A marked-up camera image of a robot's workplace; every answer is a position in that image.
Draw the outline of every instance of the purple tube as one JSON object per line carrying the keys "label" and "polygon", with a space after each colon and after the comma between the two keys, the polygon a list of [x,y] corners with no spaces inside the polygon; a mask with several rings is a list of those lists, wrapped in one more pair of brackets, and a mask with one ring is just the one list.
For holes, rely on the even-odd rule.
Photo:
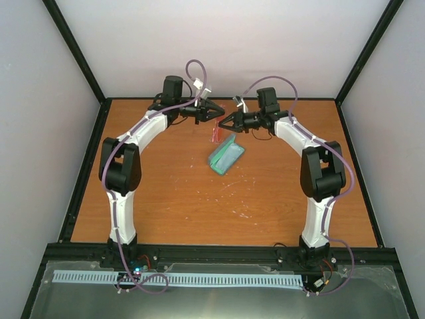
{"label": "purple tube", "polygon": [[258,83],[264,81],[264,80],[268,80],[269,78],[277,78],[279,80],[283,80],[284,82],[288,83],[292,89],[294,90],[295,93],[295,99],[294,102],[292,103],[290,109],[288,110],[288,117],[291,121],[291,123],[294,125],[294,128],[299,131],[302,135],[304,135],[306,138],[310,139],[311,141],[319,144],[320,146],[323,146],[326,150],[328,150],[329,152],[331,152],[333,155],[335,155],[340,161],[342,161],[343,165],[347,168],[349,174],[350,174],[350,186],[349,188],[344,191],[343,193],[339,194],[338,196],[334,197],[325,207],[325,212],[323,214],[323,219],[321,220],[321,232],[323,233],[323,236],[328,240],[328,241],[333,241],[336,243],[342,243],[345,245],[345,247],[347,248],[350,257],[351,257],[351,270],[350,273],[347,277],[347,280],[345,280],[340,286],[338,286],[337,288],[333,289],[332,291],[329,292],[324,292],[321,293],[320,296],[326,296],[329,294],[332,294],[334,292],[337,292],[338,290],[340,290],[341,288],[343,288],[351,279],[351,276],[353,274],[354,271],[354,254],[353,251],[351,250],[351,247],[348,245],[347,242],[343,241],[342,239],[335,239],[335,238],[331,238],[328,236],[328,234],[325,233],[325,221],[326,221],[326,217],[327,214],[329,212],[329,207],[331,206],[332,203],[336,202],[338,199],[348,195],[353,189],[354,189],[354,184],[355,184],[355,178],[354,178],[354,173],[353,170],[350,167],[350,164],[338,153],[336,152],[333,148],[330,148],[328,145],[326,145],[325,143],[323,143],[322,141],[318,140],[317,138],[315,138],[315,136],[312,136],[309,132],[307,132],[306,130],[304,130],[301,126],[297,125],[296,122],[294,123],[294,119],[292,118],[292,111],[294,111],[294,108],[298,102],[298,91],[297,88],[295,87],[295,85],[289,81],[286,78],[283,78],[281,76],[276,76],[276,75],[270,75],[270,76],[265,76],[264,78],[261,78],[259,80],[257,80],[256,82],[254,82],[249,88],[247,88],[245,90],[245,92],[242,93],[242,95],[244,96],[245,94],[247,94],[254,86],[256,86]]}
{"label": "purple tube", "polygon": [[[197,96],[195,96],[192,100],[190,100],[190,101],[188,101],[188,102],[185,102],[185,103],[182,103],[182,104],[179,104],[179,105],[174,105],[174,106],[170,106],[170,107],[168,107],[168,108],[164,108],[163,110],[160,110],[160,111],[157,111],[157,112],[155,112],[155,113],[152,113],[151,115],[149,115],[149,120],[150,119],[152,119],[152,118],[154,118],[155,116],[158,116],[158,115],[160,115],[161,113],[163,113],[163,112],[166,112],[166,111],[169,111],[169,110],[174,110],[175,108],[182,108],[182,107],[184,107],[184,106],[188,106],[188,105],[190,105],[190,104],[192,104],[192,103],[194,103],[198,98],[200,98],[201,97],[201,94],[203,93],[203,91],[204,91],[204,89],[206,88],[206,86],[207,86],[207,72],[206,72],[206,70],[205,70],[205,67],[204,67],[204,65],[202,64],[202,62],[201,61],[199,61],[199,60],[195,60],[195,59],[193,59],[193,60],[190,60],[187,64],[186,64],[186,72],[187,72],[187,74],[188,74],[188,76],[189,76],[189,78],[191,78],[191,76],[190,76],[190,74],[189,74],[189,65],[191,64],[191,63],[193,63],[193,62],[195,62],[195,63],[197,63],[197,64],[199,64],[199,66],[201,67],[201,69],[202,69],[202,72],[203,72],[203,75],[204,75],[204,78],[203,78],[203,86],[202,86],[202,88],[201,88],[201,91],[198,93],[198,95]],[[142,118],[137,124],[136,124],[136,126],[134,126],[134,128],[130,131],[130,134],[132,135],[132,134],[134,134],[135,133],[135,131],[137,131],[139,128],[141,128],[141,126],[142,125],[144,125],[146,122],[148,121],[148,119],[147,118]],[[118,218],[117,218],[117,209],[116,209],[116,196],[115,196],[115,194],[113,193],[113,192],[111,192],[107,187],[106,187],[106,172],[108,171],[108,168],[109,168],[109,166],[111,165],[111,162],[112,162],[112,159],[114,158],[114,156],[117,154],[117,152],[118,152],[118,150],[123,146],[123,144],[127,141],[129,139],[129,136],[127,135],[125,138],[123,138],[119,143],[118,143],[118,145],[114,148],[114,150],[112,151],[112,153],[110,154],[110,156],[109,156],[109,158],[108,158],[108,160],[106,161],[106,163],[105,163],[105,168],[104,168],[104,171],[103,171],[103,173],[102,173],[102,186],[103,186],[103,188],[105,189],[105,191],[107,192],[107,193],[109,193],[110,195],[111,195],[111,197],[112,197],[112,200],[113,201],[115,201],[115,202],[113,202],[113,204],[112,204],[112,219],[113,219],[113,222],[114,222],[114,228],[115,228],[115,232],[116,232],[116,237],[117,237],[117,244],[118,244],[118,250],[120,251],[120,256],[121,256],[121,260],[122,260],[122,264],[124,265],[124,268],[125,268],[125,270],[126,270],[126,272],[127,272],[127,275],[129,276],[129,278],[130,278],[130,280],[134,283],[134,287],[132,288],[132,290],[133,289],[135,289],[135,288],[138,288],[138,289],[140,289],[140,290],[142,290],[142,291],[144,291],[144,292],[146,292],[146,293],[148,293],[148,294],[161,294],[161,293],[163,293],[163,292],[165,292],[167,289],[168,289],[168,285],[169,285],[169,281],[168,281],[168,278],[164,275],[164,274],[153,274],[153,275],[151,275],[151,276],[149,276],[149,277],[147,277],[147,278],[145,278],[141,283],[138,283],[137,281],[136,281],[136,279],[133,277],[133,275],[132,275],[132,273],[131,273],[131,271],[130,271],[130,269],[128,268],[128,265],[127,265],[127,262],[126,262],[126,258],[124,257],[124,252],[123,252],[123,249],[122,249],[122,245],[121,245],[121,238],[120,238],[120,231],[119,231],[119,229],[118,229]],[[164,289],[163,290],[161,290],[161,291],[159,291],[159,292],[153,292],[153,291],[150,291],[150,290],[146,290],[146,289],[144,289],[144,287],[142,287],[142,285],[145,283],[145,282],[147,282],[147,281],[149,281],[149,280],[151,280],[153,277],[156,277],[156,276],[160,276],[160,277],[163,277],[164,278],[164,280],[165,280],[165,287],[164,287]]]}

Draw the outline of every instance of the wooden board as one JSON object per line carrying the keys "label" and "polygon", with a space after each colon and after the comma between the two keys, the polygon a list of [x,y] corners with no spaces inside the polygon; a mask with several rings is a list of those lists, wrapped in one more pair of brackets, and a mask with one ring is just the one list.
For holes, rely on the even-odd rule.
{"label": "wooden board", "polygon": [[[216,102],[229,112],[234,110],[232,101]],[[281,101],[281,109],[291,103]],[[150,100],[114,100],[102,141],[131,128],[150,104]],[[257,109],[255,101],[248,106]],[[317,136],[337,140],[351,163],[334,102],[301,101],[295,115]],[[225,176],[219,176],[207,164],[218,146],[211,142],[213,127],[214,121],[195,125],[189,118],[159,134],[142,153],[143,179],[134,202],[138,241],[298,245],[307,207],[299,184],[300,157],[276,137],[262,141],[252,134],[238,134],[236,142],[245,154]],[[265,130],[255,133],[268,137]],[[74,242],[106,242],[110,232],[109,203],[98,179],[100,148],[72,235]],[[352,194],[335,204],[330,233],[355,247],[376,246],[357,182]]]}

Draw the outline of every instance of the white enclosure wall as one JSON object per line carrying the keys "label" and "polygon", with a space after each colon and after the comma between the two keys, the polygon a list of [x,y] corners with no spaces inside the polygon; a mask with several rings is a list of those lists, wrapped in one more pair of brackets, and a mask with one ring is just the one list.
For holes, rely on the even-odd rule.
{"label": "white enclosure wall", "polygon": [[42,1],[0,1],[0,318],[57,241],[98,102]]}
{"label": "white enclosure wall", "polygon": [[[388,4],[388,0],[57,2],[109,97],[154,96],[166,75],[183,76],[185,63],[197,58],[207,68],[213,96],[241,94],[258,78],[278,74],[291,79],[302,97],[334,98]],[[278,96],[294,95],[280,82],[270,85]]]}
{"label": "white enclosure wall", "polygon": [[425,318],[425,1],[405,1],[343,104],[385,245]]}

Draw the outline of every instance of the green sponge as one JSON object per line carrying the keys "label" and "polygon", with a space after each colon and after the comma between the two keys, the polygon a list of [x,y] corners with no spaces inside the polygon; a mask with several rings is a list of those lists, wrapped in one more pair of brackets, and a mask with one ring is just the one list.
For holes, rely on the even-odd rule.
{"label": "green sponge", "polygon": [[224,175],[238,158],[245,152],[245,149],[234,143],[236,134],[230,135],[220,146],[208,157],[208,164],[212,170],[220,175]]}

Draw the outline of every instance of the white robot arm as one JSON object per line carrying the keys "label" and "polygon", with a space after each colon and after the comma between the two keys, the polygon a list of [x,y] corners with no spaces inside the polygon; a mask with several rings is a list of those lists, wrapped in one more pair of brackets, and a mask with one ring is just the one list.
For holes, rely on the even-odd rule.
{"label": "white robot arm", "polygon": [[[198,78],[194,82],[197,88],[197,96],[203,86]],[[112,230],[110,232],[109,243],[117,243],[116,228],[114,226],[114,204],[116,204],[116,218],[120,243],[130,245],[137,243],[137,235],[133,224],[133,199],[137,186],[140,183],[142,172],[140,164],[140,154],[145,147],[159,133],[165,131],[179,115],[183,117],[194,117],[195,123],[206,122],[224,115],[224,110],[211,102],[207,97],[211,90],[206,88],[199,99],[193,104],[182,108],[176,108],[153,116],[169,106],[182,104],[181,98],[183,90],[183,79],[179,76],[167,76],[164,81],[161,101],[153,103],[143,118],[147,119],[144,125],[139,128],[139,123],[117,138],[106,138],[102,144],[102,155],[100,159],[99,178],[102,179],[106,162],[112,150],[124,138],[126,142],[117,151],[116,157],[122,158],[122,163],[111,162],[106,172],[106,186],[109,189],[108,198],[110,200],[110,213]]]}
{"label": "white robot arm", "polygon": [[[260,110],[256,112],[248,112],[243,99],[235,97],[239,110],[220,121],[219,127],[238,133],[265,128],[298,153],[301,157],[301,188],[307,196],[306,222],[299,239],[303,251],[302,258],[304,261],[323,258],[329,251],[329,241],[323,235],[329,232],[332,199],[339,195],[341,188],[345,186],[345,170],[339,159],[313,139],[326,143],[340,154],[341,147],[337,142],[316,138],[295,117],[292,117],[291,121],[288,111],[280,110],[274,88],[257,90],[257,97]],[[322,163],[327,163],[327,167],[321,167]],[[326,220],[323,220],[326,209]]]}
{"label": "white robot arm", "polygon": [[[146,116],[155,113],[154,110],[148,110],[145,114]],[[167,116],[164,114],[160,114],[155,116],[154,118],[147,121],[145,125],[142,125],[135,134],[132,134],[127,140],[126,144],[134,144],[138,147],[139,155],[145,149],[145,147],[154,139],[156,135],[165,131],[167,128]],[[129,134],[131,130],[127,133],[118,137],[118,141],[124,139],[127,134]],[[115,194],[116,198],[116,214],[117,221],[120,228],[120,239],[121,243],[128,245],[135,238],[135,228],[133,223],[133,199],[134,199],[134,191],[129,191],[125,195],[122,195],[119,191],[111,190],[112,193]],[[113,216],[113,197],[111,193],[108,193],[108,198],[110,200],[110,210],[111,210],[111,233],[110,238],[113,242],[117,242],[116,232],[114,231],[114,222]]]}
{"label": "white robot arm", "polygon": [[[306,148],[320,147],[319,144],[307,139],[299,132],[299,130],[295,129],[288,117],[279,119],[275,123],[274,130],[276,136],[288,143],[299,156],[302,156],[302,151]],[[317,202],[312,197],[307,198],[307,216],[305,220],[305,227],[301,236],[308,247],[322,247],[328,243],[328,240],[322,234],[321,221],[323,219],[325,207],[332,199],[333,196],[326,197],[320,202]],[[329,233],[329,222],[331,220],[332,207],[333,203],[329,206],[325,220],[325,233],[327,234]]]}

